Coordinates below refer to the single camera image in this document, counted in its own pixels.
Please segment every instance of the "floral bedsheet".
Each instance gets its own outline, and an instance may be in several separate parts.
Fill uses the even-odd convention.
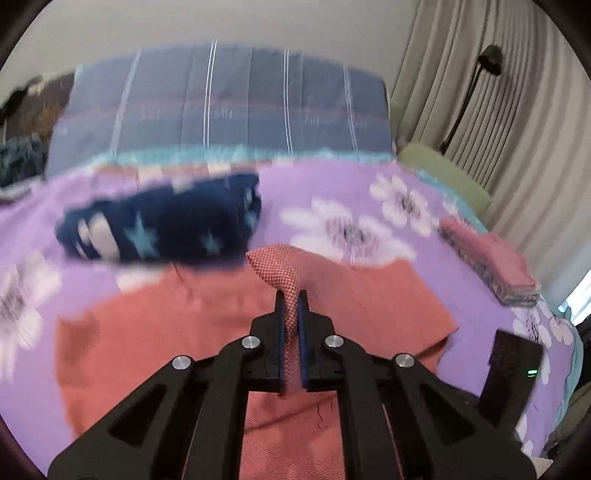
[[[439,365],[444,381],[480,394],[499,328],[543,344],[543,364],[517,428],[524,452],[540,453],[563,400],[576,332],[543,302],[533,309],[497,302],[439,238],[439,219],[458,215],[454,201],[397,163],[283,162],[260,167],[259,175],[263,207],[252,249],[292,244],[367,266],[411,261],[459,325]],[[57,318],[157,281],[165,267],[68,258],[54,228],[65,210],[137,190],[134,177],[78,172],[0,209],[0,414],[43,472],[72,441],[54,373]]]

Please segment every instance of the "star pattern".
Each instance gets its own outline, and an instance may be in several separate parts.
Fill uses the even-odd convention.
[[[218,257],[222,251],[222,242],[215,238],[211,232],[208,232],[207,236],[201,237],[201,244],[208,257]]]
[[[247,189],[244,193],[244,211],[246,212],[252,205],[252,191]]]
[[[158,235],[155,230],[146,230],[144,228],[144,223],[139,213],[135,218],[135,228],[124,228],[123,231],[128,240],[134,245],[140,258],[158,258],[160,256],[155,248],[155,244],[158,241]]]
[[[244,224],[250,229],[251,232],[254,231],[257,223],[258,215],[255,212],[246,212],[244,214]]]

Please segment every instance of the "white wall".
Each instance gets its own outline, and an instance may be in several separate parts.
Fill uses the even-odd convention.
[[[53,0],[0,72],[0,98],[40,73],[164,43],[217,38],[302,50],[392,87],[419,0]]]

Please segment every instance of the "beige curtain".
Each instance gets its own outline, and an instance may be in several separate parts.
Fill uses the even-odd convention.
[[[485,221],[560,304],[591,268],[591,80],[556,26],[544,23],[532,108],[512,132]]]
[[[478,54],[480,76],[446,157],[493,196],[484,221],[527,258],[556,305],[591,268],[591,81],[531,0],[421,0],[391,96],[399,143],[438,149]]]

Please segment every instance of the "pink towel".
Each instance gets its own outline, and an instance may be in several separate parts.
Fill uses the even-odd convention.
[[[344,478],[335,395],[308,394],[299,385],[298,292],[306,289],[312,311],[330,316],[338,333],[369,353],[409,352],[432,371],[456,325],[406,261],[351,267],[283,245],[250,252],[248,260],[234,271],[171,270],[158,284],[60,322],[57,378],[76,434],[176,355],[216,355],[247,334],[254,317],[273,310],[280,288],[287,395],[249,396],[241,478]]]
[[[443,218],[439,227],[471,257],[485,263],[502,284],[511,286],[513,290],[536,290],[537,282],[531,276],[523,255],[497,234],[479,234],[454,217]]]

